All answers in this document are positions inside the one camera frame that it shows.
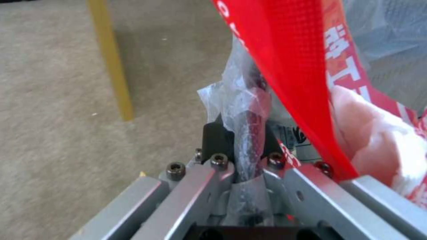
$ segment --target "floor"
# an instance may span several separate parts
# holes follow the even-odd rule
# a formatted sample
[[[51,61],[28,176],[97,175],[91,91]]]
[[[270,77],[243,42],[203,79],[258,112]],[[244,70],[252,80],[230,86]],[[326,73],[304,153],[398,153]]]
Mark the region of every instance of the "floor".
[[[231,46],[214,7],[109,6],[135,107],[129,123],[119,116],[84,0],[0,4],[2,240],[67,238],[140,171],[157,176],[201,145],[206,113],[196,90],[220,79]],[[402,93],[376,84],[405,104],[427,103],[422,88],[411,96],[409,85]]]

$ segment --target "wooden leg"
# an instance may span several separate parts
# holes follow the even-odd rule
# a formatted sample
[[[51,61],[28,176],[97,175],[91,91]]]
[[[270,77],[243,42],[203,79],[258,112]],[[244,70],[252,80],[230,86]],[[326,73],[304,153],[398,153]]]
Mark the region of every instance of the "wooden leg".
[[[98,36],[99,47],[110,74],[120,113],[124,121],[132,120],[134,118],[132,102],[107,5],[104,0],[87,0],[87,4]]]

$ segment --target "plastic wrap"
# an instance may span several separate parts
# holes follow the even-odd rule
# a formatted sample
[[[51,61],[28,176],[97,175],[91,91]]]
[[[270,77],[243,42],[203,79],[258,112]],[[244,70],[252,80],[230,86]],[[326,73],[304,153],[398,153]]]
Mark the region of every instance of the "plastic wrap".
[[[343,0],[343,3],[351,35],[366,60],[426,45],[425,0]]]
[[[233,39],[222,81],[200,89],[198,94],[208,112],[208,122],[221,114],[224,127],[235,134],[237,181],[258,176],[271,97],[259,70],[237,39]]]
[[[268,219],[272,220],[272,215],[268,211],[260,211],[268,209],[270,205],[265,184],[263,181],[253,181],[262,173],[260,158],[271,97],[261,73],[236,38],[233,38],[233,48],[222,81],[198,93],[207,109],[208,121],[214,121],[221,114],[224,127],[234,132],[237,183],[231,190],[228,207],[231,218],[226,224],[246,224],[242,219],[254,216],[262,216],[261,222],[264,224],[271,223]]]

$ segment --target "metal bar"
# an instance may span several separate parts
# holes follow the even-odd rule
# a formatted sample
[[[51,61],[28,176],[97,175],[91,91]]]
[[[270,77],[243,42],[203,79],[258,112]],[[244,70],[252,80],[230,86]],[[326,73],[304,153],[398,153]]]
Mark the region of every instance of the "metal bar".
[[[70,239],[129,239],[168,194],[166,182],[139,177]]]
[[[327,222],[344,239],[407,239],[312,165],[286,171],[284,186],[305,225]]]
[[[205,224],[220,193],[230,187],[233,173],[232,163],[220,172],[209,161],[189,168],[132,239],[182,239],[194,223]]]
[[[427,239],[427,212],[376,179],[362,176],[340,185],[408,238]]]

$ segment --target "bolt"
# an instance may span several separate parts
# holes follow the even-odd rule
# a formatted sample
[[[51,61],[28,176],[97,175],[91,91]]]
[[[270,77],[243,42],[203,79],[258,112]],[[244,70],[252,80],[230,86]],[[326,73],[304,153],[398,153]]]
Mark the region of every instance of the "bolt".
[[[201,148],[196,148],[196,154],[194,155],[194,159],[197,162],[201,162],[202,161],[202,149]]]
[[[323,174],[325,174],[329,178],[332,178],[333,169],[332,169],[331,165],[329,165],[328,163],[323,162],[323,161],[318,161],[318,162],[314,163],[314,167],[319,169]]]
[[[211,166],[218,170],[224,171],[228,167],[228,158],[225,154],[215,153],[211,156]]]
[[[283,160],[283,154],[278,152],[272,152],[268,155],[268,162],[269,167],[272,167],[277,170],[281,170],[285,167],[285,161]]]
[[[179,181],[185,176],[185,165],[180,162],[172,162],[166,167],[166,176],[172,181]]]

